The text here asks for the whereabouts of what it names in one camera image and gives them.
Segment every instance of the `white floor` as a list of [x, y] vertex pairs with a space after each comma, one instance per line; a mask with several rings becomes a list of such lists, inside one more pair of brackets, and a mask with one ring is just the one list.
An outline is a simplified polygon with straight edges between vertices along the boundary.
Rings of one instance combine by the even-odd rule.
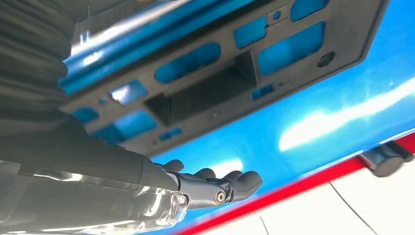
[[415, 235], [415, 162], [376, 178], [363, 169], [201, 235]]

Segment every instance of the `black plastic license plate holder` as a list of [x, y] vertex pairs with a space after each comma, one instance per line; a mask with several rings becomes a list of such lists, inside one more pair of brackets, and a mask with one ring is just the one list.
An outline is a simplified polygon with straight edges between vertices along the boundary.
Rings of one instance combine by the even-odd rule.
[[[157, 128], [119, 144], [153, 156], [360, 63], [389, 1], [330, 0], [295, 22], [290, 15], [294, 2], [256, 0], [93, 84], [71, 97], [63, 109], [96, 110], [100, 117], [85, 124], [89, 133], [130, 112], [146, 111]], [[266, 36], [238, 47], [234, 31], [263, 16]], [[324, 40], [317, 51], [270, 74], [260, 71], [258, 57], [264, 49], [321, 22]], [[221, 47], [216, 61], [169, 83], [157, 81], [158, 68], [208, 43]], [[105, 105], [98, 102], [137, 78], [148, 90], [145, 97], [125, 105], [110, 98]]]

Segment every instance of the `red trim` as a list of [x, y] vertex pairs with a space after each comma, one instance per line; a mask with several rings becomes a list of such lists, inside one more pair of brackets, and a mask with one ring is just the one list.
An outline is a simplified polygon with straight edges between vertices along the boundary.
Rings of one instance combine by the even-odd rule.
[[[402, 137], [396, 140], [396, 142], [400, 144], [402, 147], [408, 149], [409, 151], [413, 153], [415, 152], [415, 133]], [[340, 178], [342, 176], [355, 172], [364, 167], [365, 165], [358, 158], [352, 158], [352, 159], [346, 160], [338, 165], [332, 166], [315, 175], [311, 175], [303, 180], [292, 183], [284, 188], [279, 188], [275, 191], [272, 191], [262, 196], [261, 198], [248, 202], [232, 211], [228, 211], [211, 220], [204, 221], [199, 224], [195, 224], [189, 228], [186, 228], [183, 231], [178, 232], [177, 234], [178, 235], [192, 235], [192, 234], [199, 233], [207, 229], [211, 229], [212, 227], [219, 226], [223, 223], [229, 222], [230, 220], [244, 216], [247, 213], [250, 213], [255, 210], [269, 206], [271, 204], [280, 202], [298, 193], [307, 191], [311, 188], [314, 188], [324, 183], [327, 183], [329, 181], [335, 180], [337, 178]]]

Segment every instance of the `transparent plastic wrist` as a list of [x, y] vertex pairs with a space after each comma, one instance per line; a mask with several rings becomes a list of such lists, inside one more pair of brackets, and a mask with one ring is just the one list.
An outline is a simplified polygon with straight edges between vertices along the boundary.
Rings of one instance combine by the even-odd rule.
[[126, 184], [0, 161], [1, 234], [127, 235], [170, 228], [182, 221], [178, 191]]

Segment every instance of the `robotic hand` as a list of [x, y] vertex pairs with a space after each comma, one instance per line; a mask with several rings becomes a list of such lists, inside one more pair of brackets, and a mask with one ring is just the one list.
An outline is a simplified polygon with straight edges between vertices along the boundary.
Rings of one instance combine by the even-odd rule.
[[262, 185], [261, 177], [254, 171], [242, 173], [236, 170], [217, 179], [209, 168], [201, 169], [194, 175], [180, 173], [184, 166], [179, 160], [156, 165], [175, 179], [179, 191], [188, 197], [189, 209], [217, 207], [223, 203], [241, 201], [250, 197]]

